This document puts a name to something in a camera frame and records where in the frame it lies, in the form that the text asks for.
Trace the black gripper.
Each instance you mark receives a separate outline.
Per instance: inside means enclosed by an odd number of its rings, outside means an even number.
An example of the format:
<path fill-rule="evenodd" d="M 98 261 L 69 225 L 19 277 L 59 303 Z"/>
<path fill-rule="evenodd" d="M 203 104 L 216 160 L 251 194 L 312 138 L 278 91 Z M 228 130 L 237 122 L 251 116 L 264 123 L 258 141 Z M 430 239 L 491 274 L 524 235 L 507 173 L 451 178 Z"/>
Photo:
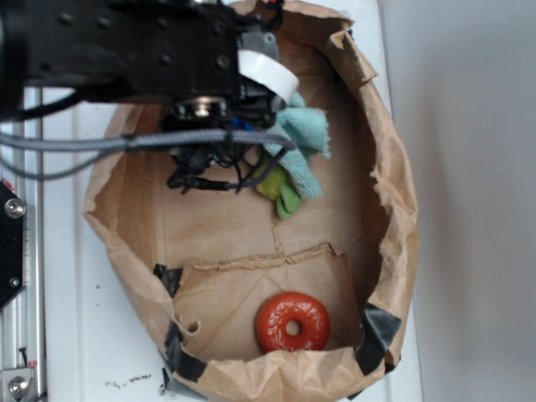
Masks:
<path fill-rule="evenodd" d="M 160 103 L 271 121 L 298 80 L 274 30 L 220 1 L 27 1 L 27 85 L 71 89 L 41 114 L 98 103 Z"/>

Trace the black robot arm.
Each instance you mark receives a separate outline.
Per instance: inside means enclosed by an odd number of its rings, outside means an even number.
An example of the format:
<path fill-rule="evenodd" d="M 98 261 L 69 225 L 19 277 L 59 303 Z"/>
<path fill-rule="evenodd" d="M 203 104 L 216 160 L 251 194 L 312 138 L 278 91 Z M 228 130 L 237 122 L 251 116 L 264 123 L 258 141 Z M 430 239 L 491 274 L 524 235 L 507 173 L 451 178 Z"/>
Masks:
<path fill-rule="evenodd" d="M 269 121 L 298 78 L 279 59 L 271 19 L 220 1 L 4 1 L 1 114 L 44 116 L 81 101 L 189 107 Z M 26 87 L 70 88 L 67 100 L 22 108 Z"/>

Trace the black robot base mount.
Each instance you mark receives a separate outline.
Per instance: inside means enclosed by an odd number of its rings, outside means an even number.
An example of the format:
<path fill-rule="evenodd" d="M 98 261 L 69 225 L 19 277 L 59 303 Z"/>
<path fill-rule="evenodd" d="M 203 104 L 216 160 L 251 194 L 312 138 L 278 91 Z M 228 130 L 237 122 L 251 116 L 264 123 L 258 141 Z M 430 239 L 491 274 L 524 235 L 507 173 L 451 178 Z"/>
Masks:
<path fill-rule="evenodd" d="M 25 203 L 1 181 L 1 310 L 23 288 Z"/>

